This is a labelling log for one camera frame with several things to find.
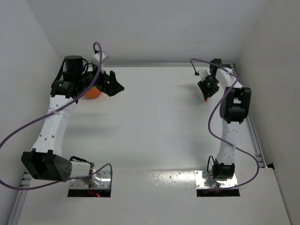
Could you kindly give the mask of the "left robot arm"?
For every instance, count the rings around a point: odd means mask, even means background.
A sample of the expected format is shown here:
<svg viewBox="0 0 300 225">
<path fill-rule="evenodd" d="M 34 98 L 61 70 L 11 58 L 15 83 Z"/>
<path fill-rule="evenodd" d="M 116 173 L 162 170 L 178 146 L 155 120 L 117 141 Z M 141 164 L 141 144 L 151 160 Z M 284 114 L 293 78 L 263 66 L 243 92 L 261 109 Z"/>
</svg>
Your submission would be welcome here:
<svg viewBox="0 0 300 225">
<path fill-rule="evenodd" d="M 84 91 L 95 87 L 108 96 L 124 90 L 115 72 L 97 73 L 99 62 L 84 64 L 82 56 L 64 58 L 57 77 L 51 85 L 48 113 L 40 134 L 30 151 L 22 154 L 21 161 L 29 174 L 37 180 L 66 182 L 73 178 L 89 180 L 94 164 L 62 157 L 62 142 L 68 121 Z"/>
</svg>

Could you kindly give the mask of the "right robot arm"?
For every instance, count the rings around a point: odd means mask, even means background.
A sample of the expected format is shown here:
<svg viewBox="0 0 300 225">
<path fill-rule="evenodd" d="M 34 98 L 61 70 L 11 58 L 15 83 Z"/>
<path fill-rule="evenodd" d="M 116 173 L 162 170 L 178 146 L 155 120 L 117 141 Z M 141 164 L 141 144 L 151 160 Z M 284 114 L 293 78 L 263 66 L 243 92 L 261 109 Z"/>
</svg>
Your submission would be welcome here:
<svg viewBox="0 0 300 225">
<path fill-rule="evenodd" d="M 223 64 L 221 59 L 213 59 L 210 72 L 198 82 L 205 101 L 219 91 L 219 85 L 224 89 L 225 98 L 219 108 L 223 125 L 222 140 L 210 174 L 216 180 L 228 180 L 234 175 L 235 145 L 240 125 L 248 116 L 251 99 L 251 89 L 244 87 L 237 78 L 230 75 L 231 72 L 229 64 Z"/>
</svg>

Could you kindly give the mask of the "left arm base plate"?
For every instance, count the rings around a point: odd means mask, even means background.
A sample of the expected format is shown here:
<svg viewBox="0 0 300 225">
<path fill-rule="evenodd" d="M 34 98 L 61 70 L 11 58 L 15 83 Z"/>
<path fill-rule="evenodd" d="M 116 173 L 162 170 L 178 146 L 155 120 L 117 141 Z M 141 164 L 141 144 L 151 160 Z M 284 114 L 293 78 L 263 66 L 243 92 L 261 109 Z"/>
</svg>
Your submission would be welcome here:
<svg viewBox="0 0 300 225">
<path fill-rule="evenodd" d="M 71 190 L 88 190 L 89 186 L 92 190 L 106 190 L 111 187 L 111 175 L 109 170 L 101 170 L 92 176 L 91 180 L 71 180 L 69 189 Z"/>
</svg>

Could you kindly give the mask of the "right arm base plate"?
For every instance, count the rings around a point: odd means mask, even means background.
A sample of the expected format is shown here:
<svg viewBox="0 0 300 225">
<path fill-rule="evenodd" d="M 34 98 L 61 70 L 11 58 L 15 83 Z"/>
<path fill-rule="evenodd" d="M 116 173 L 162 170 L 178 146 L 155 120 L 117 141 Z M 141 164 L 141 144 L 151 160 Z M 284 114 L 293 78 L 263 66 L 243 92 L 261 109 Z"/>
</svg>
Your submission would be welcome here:
<svg viewBox="0 0 300 225">
<path fill-rule="evenodd" d="M 194 171 L 194 174 L 196 189 L 207 190 L 213 188 L 236 188 L 238 185 L 236 174 L 234 174 L 231 179 L 227 180 L 213 179 L 213 177 L 208 175 L 206 171 Z"/>
</svg>

